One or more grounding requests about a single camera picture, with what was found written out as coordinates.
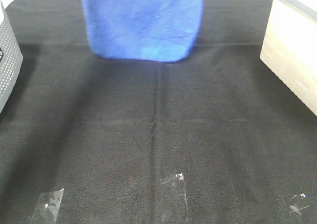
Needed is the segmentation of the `blue microfibre towel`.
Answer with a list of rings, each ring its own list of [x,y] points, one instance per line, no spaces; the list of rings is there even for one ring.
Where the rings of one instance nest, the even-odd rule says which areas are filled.
[[[176,62],[192,51],[204,0],[82,0],[87,39],[103,58]]]

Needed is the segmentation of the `black table cloth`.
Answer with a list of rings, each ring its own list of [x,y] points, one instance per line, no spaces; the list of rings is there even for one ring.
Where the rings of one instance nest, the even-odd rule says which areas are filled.
[[[314,224],[317,118],[260,60],[272,0],[205,0],[177,63],[95,56],[81,0],[15,0],[23,54],[0,115],[0,221],[64,188],[59,224],[160,224],[183,173],[190,224]],[[284,197],[305,193],[303,218]]]

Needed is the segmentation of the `middle clear tape strip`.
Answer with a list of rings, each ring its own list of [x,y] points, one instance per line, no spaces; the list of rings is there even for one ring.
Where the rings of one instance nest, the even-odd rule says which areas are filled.
[[[160,181],[161,223],[189,224],[185,179],[183,173],[171,174]]]

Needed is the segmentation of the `clear tape strip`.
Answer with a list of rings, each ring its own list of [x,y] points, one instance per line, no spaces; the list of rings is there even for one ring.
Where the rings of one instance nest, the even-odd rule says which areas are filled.
[[[161,223],[189,224],[185,179],[183,173],[171,174],[160,181]]]
[[[297,217],[303,218],[305,212],[310,207],[308,197],[305,193],[301,194],[288,194],[284,197],[288,213]]]
[[[64,188],[41,193],[31,218],[31,224],[56,224]]]

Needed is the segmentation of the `white slotted storage box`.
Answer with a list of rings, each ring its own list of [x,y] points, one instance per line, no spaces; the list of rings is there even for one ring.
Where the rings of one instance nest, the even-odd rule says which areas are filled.
[[[260,59],[317,112],[317,0],[272,0]]]

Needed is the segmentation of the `left clear tape strip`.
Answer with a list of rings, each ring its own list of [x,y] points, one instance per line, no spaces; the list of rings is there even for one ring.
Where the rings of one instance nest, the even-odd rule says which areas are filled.
[[[56,224],[64,188],[41,193],[31,218],[31,224]]]

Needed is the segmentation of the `grey perforated basket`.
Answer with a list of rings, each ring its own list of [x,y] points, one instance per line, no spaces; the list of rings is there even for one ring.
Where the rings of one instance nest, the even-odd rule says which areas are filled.
[[[23,55],[3,4],[0,12],[0,109],[3,110],[16,84]]]

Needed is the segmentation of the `right clear tape strip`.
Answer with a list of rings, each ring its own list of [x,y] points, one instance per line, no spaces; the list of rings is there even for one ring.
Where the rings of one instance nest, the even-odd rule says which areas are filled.
[[[297,217],[303,218],[305,212],[310,207],[308,197],[305,193],[301,194],[288,194],[284,197],[288,213]]]

